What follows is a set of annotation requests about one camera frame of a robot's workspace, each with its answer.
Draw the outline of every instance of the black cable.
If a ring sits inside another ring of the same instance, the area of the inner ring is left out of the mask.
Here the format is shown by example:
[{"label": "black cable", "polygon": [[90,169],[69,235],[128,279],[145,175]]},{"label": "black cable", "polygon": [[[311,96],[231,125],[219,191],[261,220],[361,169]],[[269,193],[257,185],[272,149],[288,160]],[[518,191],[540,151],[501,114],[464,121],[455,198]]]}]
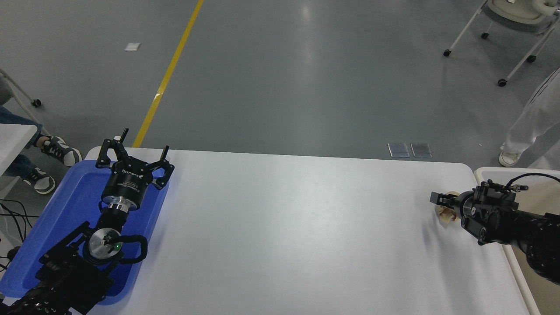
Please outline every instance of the black cable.
[{"label": "black cable", "polygon": [[2,208],[3,208],[4,210],[9,211],[10,214],[17,215],[17,216],[21,217],[22,220],[24,221],[24,239],[21,241],[21,242],[23,243],[24,240],[27,238],[27,223],[25,222],[25,217],[24,217],[21,213],[19,213],[19,212],[10,210],[10,209],[9,209],[6,205],[4,205],[3,203],[0,203],[0,205],[2,206]]},{"label": "black cable", "polygon": [[4,271],[4,270],[8,269],[8,266],[10,265],[11,262],[12,262],[12,261],[8,261],[8,263],[7,263],[6,265],[0,264],[0,267],[2,267],[2,270],[0,270],[0,272],[2,272],[2,271]]},{"label": "black cable", "polygon": [[29,217],[30,215],[27,214],[27,210],[25,210],[24,204],[19,202],[18,200],[11,200],[11,199],[0,199],[0,201],[10,201],[10,202],[17,202],[20,204],[21,208],[24,210],[24,215],[25,218],[27,220],[27,224],[29,224],[29,227],[33,228],[33,226],[31,225],[31,222],[29,222]]},{"label": "black cable", "polygon": [[514,181],[516,181],[520,178],[523,178],[523,177],[527,177],[527,176],[544,176],[544,177],[552,178],[552,179],[556,180],[558,183],[560,183],[560,179],[557,178],[557,177],[554,177],[552,175],[543,174],[543,173],[526,173],[526,174],[519,175],[517,177],[512,178],[509,182],[507,182],[506,189],[508,189],[514,183]]},{"label": "black cable", "polygon": [[20,227],[20,223],[17,221],[16,216],[14,215],[14,212],[10,209],[8,209],[4,204],[0,203],[0,207],[2,207],[2,209],[8,211],[10,213],[10,215],[12,216],[14,222],[16,223],[16,227],[17,227],[17,232],[20,234],[20,239],[21,242],[24,242],[24,236],[21,234],[21,227]]},{"label": "black cable", "polygon": [[[23,216],[23,217],[39,217],[38,215],[21,215],[20,213],[15,212],[15,211],[14,211],[14,213],[17,214],[17,216]],[[11,215],[9,215],[9,214],[0,214],[0,216],[11,216]]]}]

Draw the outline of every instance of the white pants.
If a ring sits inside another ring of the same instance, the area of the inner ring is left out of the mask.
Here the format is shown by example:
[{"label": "white pants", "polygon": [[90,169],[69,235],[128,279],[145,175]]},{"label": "white pants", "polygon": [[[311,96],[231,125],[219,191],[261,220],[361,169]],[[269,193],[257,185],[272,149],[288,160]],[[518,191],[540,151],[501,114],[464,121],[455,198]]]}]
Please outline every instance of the white pants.
[{"label": "white pants", "polygon": [[[537,88],[507,132],[503,151],[523,153],[538,136],[560,122],[560,68]],[[560,170],[560,140],[529,168]]]}]

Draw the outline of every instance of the gray floor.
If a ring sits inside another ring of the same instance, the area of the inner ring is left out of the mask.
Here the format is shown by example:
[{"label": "gray floor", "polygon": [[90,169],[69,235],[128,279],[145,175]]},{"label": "gray floor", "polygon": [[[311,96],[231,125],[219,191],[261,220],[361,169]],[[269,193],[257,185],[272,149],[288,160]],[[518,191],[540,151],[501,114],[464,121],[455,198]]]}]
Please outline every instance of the gray floor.
[{"label": "gray floor", "polygon": [[[0,1],[0,67],[43,101],[34,111],[47,128],[84,154],[124,127],[131,145],[195,4]],[[559,66],[560,39],[498,87],[536,38],[496,26],[482,40],[481,15],[443,57],[477,5],[206,0],[142,146],[390,159],[388,142],[427,142],[432,161],[499,166],[507,129]],[[129,42],[140,50],[124,52]],[[559,137],[552,129],[519,166]],[[28,154],[64,176],[64,166]],[[23,183],[9,197],[36,214],[48,201]]]}]

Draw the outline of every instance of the blue plastic tray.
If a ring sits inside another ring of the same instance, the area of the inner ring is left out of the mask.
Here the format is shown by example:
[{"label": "blue plastic tray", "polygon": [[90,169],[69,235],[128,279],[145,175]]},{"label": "blue plastic tray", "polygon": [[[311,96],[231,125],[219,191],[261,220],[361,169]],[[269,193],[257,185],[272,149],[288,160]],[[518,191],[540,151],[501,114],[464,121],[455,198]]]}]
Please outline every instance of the blue plastic tray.
[{"label": "blue plastic tray", "polygon": [[[70,168],[2,277],[0,291],[5,296],[24,296],[39,283],[35,274],[41,267],[39,258],[46,251],[84,221],[89,221],[90,227],[95,226],[100,215],[97,204],[110,174],[110,169],[95,168],[93,160],[82,161]],[[154,173],[155,178],[162,175],[162,170]],[[167,187],[158,191],[150,185],[140,208],[130,212],[122,231],[123,235],[144,235],[148,239],[148,255],[150,237],[166,193]],[[137,257],[140,246],[138,243],[125,244],[122,250],[124,257]],[[125,297],[136,281],[140,265],[119,265],[115,268],[110,274],[115,284],[109,289],[107,298],[99,304],[114,304]]]}]

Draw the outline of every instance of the shoe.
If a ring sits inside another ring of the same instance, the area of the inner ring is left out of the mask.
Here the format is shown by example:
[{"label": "shoe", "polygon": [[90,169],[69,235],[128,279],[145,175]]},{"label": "shoe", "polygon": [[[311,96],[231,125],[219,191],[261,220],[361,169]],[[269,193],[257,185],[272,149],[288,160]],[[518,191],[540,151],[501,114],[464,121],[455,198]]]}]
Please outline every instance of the shoe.
[{"label": "shoe", "polygon": [[510,167],[514,166],[515,163],[517,163],[517,161],[519,161],[519,158],[521,158],[521,153],[504,152],[503,151],[503,146],[500,147],[500,150],[502,150],[502,152],[498,156],[498,161],[505,168],[510,168]]},{"label": "shoe", "polygon": [[29,186],[33,186],[35,191],[39,194],[48,194],[57,186],[54,178],[48,176],[40,168],[34,168],[31,174],[26,176],[23,180]]},{"label": "shoe", "polygon": [[51,137],[49,140],[46,140],[41,148],[41,152],[56,158],[68,167],[82,160],[80,151],[69,147],[60,137]]}]

